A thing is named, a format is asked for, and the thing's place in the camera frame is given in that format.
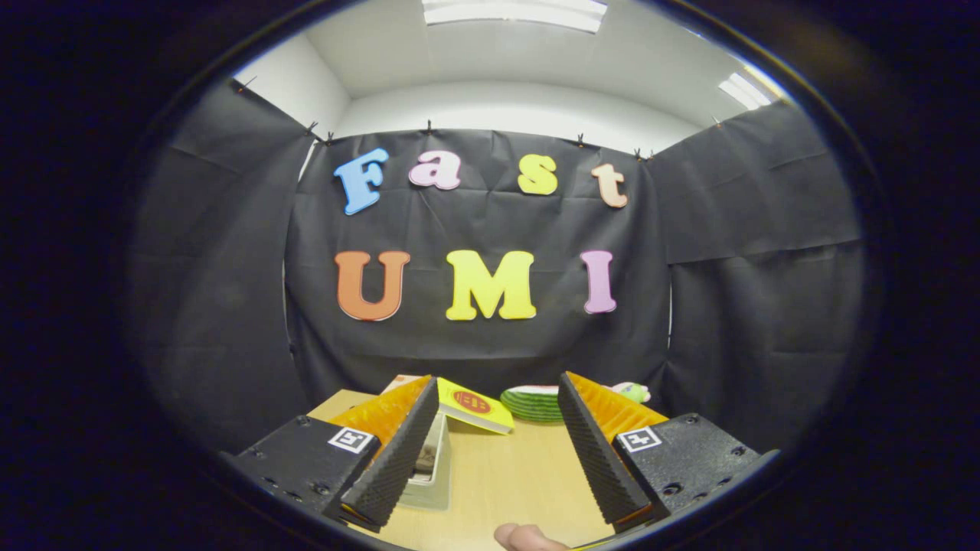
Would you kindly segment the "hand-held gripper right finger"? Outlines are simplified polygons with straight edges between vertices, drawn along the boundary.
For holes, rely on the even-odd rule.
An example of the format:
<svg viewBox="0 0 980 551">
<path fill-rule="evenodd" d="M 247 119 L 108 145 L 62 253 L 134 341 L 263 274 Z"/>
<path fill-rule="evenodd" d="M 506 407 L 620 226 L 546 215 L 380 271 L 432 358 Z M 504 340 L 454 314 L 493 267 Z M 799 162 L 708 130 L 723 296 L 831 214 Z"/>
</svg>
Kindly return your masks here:
<svg viewBox="0 0 980 551">
<path fill-rule="evenodd" d="M 665 523 L 731 492 L 778 457 L 706 416 L 665 418 L 579 374 L 561 374 L 557 404 L 603 520 L 615 533 Z"/>
</svg>

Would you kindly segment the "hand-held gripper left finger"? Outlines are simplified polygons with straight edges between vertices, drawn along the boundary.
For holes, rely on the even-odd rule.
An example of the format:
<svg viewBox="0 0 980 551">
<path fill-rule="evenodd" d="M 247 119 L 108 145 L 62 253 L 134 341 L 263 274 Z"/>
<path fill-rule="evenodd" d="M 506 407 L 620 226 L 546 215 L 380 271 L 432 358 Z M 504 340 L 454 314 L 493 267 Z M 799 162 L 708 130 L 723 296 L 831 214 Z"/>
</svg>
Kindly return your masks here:
<svg viewBox="0 0 980 551">
<path fill-rule="evenodd" d="M 424 376 L 322 421 L 304 415 L 223 461 L 285 506 L 377 533 L 412 477 L 439 408 Z"/>
</svg>

